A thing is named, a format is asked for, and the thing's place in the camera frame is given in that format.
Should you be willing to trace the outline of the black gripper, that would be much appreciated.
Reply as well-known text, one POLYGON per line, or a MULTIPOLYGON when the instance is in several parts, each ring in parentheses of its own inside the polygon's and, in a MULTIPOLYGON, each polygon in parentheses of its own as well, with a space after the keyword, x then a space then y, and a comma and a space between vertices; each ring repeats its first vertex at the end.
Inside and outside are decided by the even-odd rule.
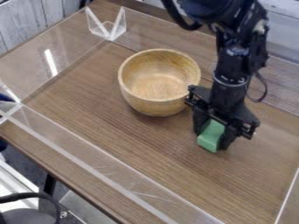
POLYGON ((237 137, 252 138, 260 121, 245 105, 250 78, 222 79, 214 75, 212 80, 210 88, 189 85, 184 101, 192 110, 196 135, 204 131, 209 119, 224 125, 218 142, 218 149, 224 151, 237 137))

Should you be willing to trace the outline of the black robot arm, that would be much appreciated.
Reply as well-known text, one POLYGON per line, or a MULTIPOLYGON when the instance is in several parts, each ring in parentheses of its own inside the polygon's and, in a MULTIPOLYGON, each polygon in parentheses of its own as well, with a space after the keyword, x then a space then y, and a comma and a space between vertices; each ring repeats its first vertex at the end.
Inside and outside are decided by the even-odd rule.
POLYGON ((180 27, 194 31, 206 25, 216 34, 212 85, 188 86, 185 99, 197 145, 214 153, 237 137, 249 139, 260 126, 245 100, 249 82, 266 65, 266 10, 257 0, 180 0, 180 6, 192 20, 178 19, 180 27))

